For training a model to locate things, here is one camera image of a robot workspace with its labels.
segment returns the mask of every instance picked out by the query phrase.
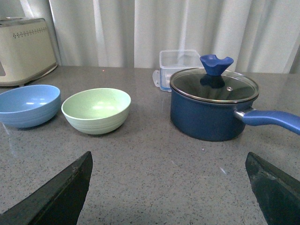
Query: bowl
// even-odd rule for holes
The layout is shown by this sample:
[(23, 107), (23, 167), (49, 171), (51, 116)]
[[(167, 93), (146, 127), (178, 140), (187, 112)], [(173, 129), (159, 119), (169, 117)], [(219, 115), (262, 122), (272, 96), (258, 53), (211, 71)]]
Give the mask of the bowl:
[(101, 135), (124, 123), (130, 103), (130, 96), (122, 90), (97, 88), (72, 95), (64, 101), (61, 111), (75, 129)]
[(51, 85), (29, 85), (0, 94), (0, 121), (30, 128), (51, 119), (60, 109), (60, 90)]

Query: bowl rim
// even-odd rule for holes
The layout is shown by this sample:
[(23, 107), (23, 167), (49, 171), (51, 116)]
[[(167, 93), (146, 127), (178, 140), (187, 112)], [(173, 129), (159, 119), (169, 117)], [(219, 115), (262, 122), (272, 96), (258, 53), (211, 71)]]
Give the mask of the bowl rim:
[[(68, 114), (63, 110), (64, 104), (65, 104), (70, 98), (72, 98), (72, 97), (74, 97), (74, 96), (76, 96), (76, 95), (82, 94), (82, 93), (84, 93), (84, 92), (92, 91), (92, 90), (116, 90), (116, 91), (122, 92), (123, 94), (125, 94), (125, 95), (129, 98), (129, 103), (128, 103), (128, 105), (127, 105), (122, 111), (120, 111), (120, 112), (117, 112), (117, 113), (112, 114), (112, 115), (107, 116), (107, 117), (93, 118), (93, 119), (83, 119), (83, 118), (78, 118), (78, 117), (70, 116), (70, 115), (68, 115)], [(116, 88), (93, 88), (93, 89), (88, 89), (88, 90), (80, 91), (80, 92), (78, 92), (78, 93), (76, 93), (76, 94), (73, 94), (73, 95), (71, 95), (70, 97), (68, 97), (68, 98), (62, 103), (62, 105), (61, 105), (61, 111), (62, 111), (62, 113), (65, 115), (65, 117), (68, 117), (68, 118), (71, 118), (71, 119), (74, 119), (74, 120), (93, 121), (93, 120), (107, 119), (107, 118), (110, 118), (110, 117), (115, 116), (115, 115), (117, 115), (117, 114), (120, 114), (121, 112), (127, 110), (127, 109), (129, 108), (130, 104), (131, 104), (131, 97), (130, 97), (130, 95), (129, 95), (127, 92), (125, 92), (125, 91), (123, 91), (123, 90), (116, 89)]]
[(53, 98), (51, 101), (47, 102), (46, 104), (38, 106), (38, 107), (33, 108), (33, 109), (26, 109), (26, 110), (14, 111), (14, 112), (1, 112), (0, 111), (0, 114), (4, 115), (4, 114), (16, 114), (16, 113), (28, 112), (28, 111), (35, 110), (35, 109), (41, 108), (43, 106), (49, 105), (50, 103), (56, 101), (60, 97), (60, 89), (58, 87), (56, 87), (56, 86), (49, 85), (49, 84), (33, 84), (33, 85), (27, 85), (27, 86), (23, 86), (23, 87), (18, 87), (18, 88), (14, 88), (12, 90), (5, 91), (5, 92), (1, 93), (0, 96), (1, 95), (5, 95), (5, 94), (7, 94), (9, 92), (17, 91), (19, 89), (32, 88), (32, 87), (36, 87), (36, 86), (47, 86), (47, 87), (54, 88), (54, 89), (58, 90), (58, 95), (55, 98)]

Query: speckled stone surface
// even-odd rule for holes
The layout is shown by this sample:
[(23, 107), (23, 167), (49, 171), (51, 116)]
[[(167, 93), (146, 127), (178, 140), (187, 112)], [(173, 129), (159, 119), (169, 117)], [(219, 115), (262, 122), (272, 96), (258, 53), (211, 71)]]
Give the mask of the speckled stone surface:
[[(132, 98), (131, 110), (106, 135), (80, 133), (61, 111), (33, 128), (0, 124), (0, 213), (90, 150), (94, 166), (79, 225), (266, 225), (245, 169), (247, 154), (300, 180), (300, 137), (268, 125), (246, 126), (226, 142), (191, 138), (171, 123), (171, 93), (154, 86), (153, 71), (58, 67), (32, 82), (57, 86), (62, 102), (82, 90), (121, 89)], [(300, 75), (247, 75), (260, 85), (254, 108), (300, 115)]]

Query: cream toaster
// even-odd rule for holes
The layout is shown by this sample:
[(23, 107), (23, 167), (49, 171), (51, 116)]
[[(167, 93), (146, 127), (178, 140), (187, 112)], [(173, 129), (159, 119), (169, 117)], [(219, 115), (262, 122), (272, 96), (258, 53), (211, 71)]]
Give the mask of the cream toaster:
[(0, 19), (0, 86), (23, 86), (56, 67), (45, 19)]

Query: curtain fold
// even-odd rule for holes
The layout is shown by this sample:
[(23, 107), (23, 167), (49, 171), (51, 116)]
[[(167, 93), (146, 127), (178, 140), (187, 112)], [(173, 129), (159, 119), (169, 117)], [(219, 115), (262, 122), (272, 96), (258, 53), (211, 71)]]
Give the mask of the curtain fold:
[(46, 19), (61, 65), (159, 68), (159, 52), (230, 56), (238, 72), (300, 73), (299, 0), (2, 0)]

